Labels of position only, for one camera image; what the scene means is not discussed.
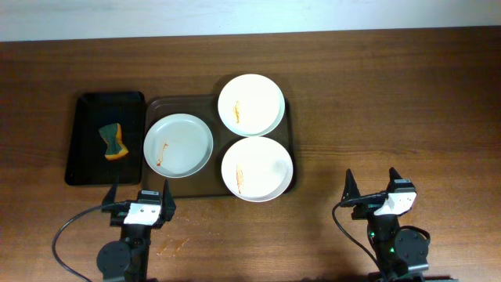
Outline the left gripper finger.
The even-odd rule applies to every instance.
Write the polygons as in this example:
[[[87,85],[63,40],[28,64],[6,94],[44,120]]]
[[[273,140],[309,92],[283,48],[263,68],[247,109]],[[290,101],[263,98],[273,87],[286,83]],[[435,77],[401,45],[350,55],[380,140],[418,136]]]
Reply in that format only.
[[[113,206],[116,204],[115,197],[117,193],[118,183],[119,183],[119,177],[117,176],[111,188],[108,190],[106,196],[103,198],[101,212],[112,211]]]
[[[171,195],[171,191],[169,188],[169,182],[166,179],[164,181],[163,188],[163,200],[162,200],[162,208],[161,208],[161,217],[164,221],[171,221],[173,216],[175,215],[176,204]]]

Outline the pale blue-white plate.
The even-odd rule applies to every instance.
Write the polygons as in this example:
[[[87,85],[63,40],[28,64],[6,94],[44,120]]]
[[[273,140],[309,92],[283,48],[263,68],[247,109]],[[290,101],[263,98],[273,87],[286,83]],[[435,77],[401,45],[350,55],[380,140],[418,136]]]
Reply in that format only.
[[[179,179],[201,170],[213,149],[214,138],[204,121],[191,114],[171,114],[149,128],[143,155],[154,172]]]

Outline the white plate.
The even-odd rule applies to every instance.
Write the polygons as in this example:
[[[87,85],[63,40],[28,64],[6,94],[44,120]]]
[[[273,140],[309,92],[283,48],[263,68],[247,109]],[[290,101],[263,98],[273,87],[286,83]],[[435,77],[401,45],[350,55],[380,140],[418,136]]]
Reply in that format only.
[[[294,176],[290,153],[267,137],[248,137],[231,145],[222,158],[222,180],[236,197],[266,202],[283,194]]]
[[[283,120],[285,98],[279,86],[260,74],[242,74],[225,84],[218,96],[223,124],[239,136],[264,136]]]

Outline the green and yellow sponge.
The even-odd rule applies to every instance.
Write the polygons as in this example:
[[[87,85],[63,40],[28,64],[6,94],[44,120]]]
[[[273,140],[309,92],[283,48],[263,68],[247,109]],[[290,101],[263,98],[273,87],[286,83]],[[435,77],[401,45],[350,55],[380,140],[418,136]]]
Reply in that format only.
[[[99,134],[106,144],[105,158],[108,161],[121,159],[129,153],[122,142],[122,129],[119,123],[103,126],[99,129]]]

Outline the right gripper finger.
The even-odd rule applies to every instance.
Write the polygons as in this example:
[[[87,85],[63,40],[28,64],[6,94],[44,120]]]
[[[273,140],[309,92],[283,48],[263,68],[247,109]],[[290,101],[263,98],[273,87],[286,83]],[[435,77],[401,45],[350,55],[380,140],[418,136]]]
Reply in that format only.
[[[402,179],[402,177],[399,175],[399,173],[396,171],[394,167],[391,167],[389,169],[389,177],[390,181],[387,185],[386,191],[388,193],[394,193],[395,190],[397,190],[402,186],[402,184],[398,182],[400,179]]]
[[[360,203],[360,192],[357,187],[355,178],[351,172],[351,169],[348,169],[345,174],[345,184],[344,190],[341,196],[341,207],[354,207]]]

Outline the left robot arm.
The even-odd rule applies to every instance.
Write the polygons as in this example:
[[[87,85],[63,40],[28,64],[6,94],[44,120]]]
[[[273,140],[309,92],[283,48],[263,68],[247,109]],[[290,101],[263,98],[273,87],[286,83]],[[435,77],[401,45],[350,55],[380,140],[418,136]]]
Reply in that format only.
[[[119,227],[119,240],[105,244],[96,265],[105,281],[148,281],[151,233],[172,220],[176,205],[168,182],[161,193],[140,190],[134,201],[116,202],[118,184],[103,198],[101,211],[110,214],[110,226]]]

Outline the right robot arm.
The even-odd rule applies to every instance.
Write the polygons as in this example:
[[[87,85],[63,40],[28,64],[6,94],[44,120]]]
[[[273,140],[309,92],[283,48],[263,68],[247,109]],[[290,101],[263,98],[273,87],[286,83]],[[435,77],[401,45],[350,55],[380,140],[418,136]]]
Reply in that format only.
[[[398,221],[412,209],[416,187],[394,168],[389,169],[389,178],[385,190],[362,195],[351,170],[347,170],[341,201],[332,210],[352,208],[353,220],[366,220],[371,249],[349,235],[337,219],[334,222],[376,264],[378,272],[370,275],[371,281],[424,281],[423,272],[429,269],[427,255],[431,235],[415,226],[402,226]]]

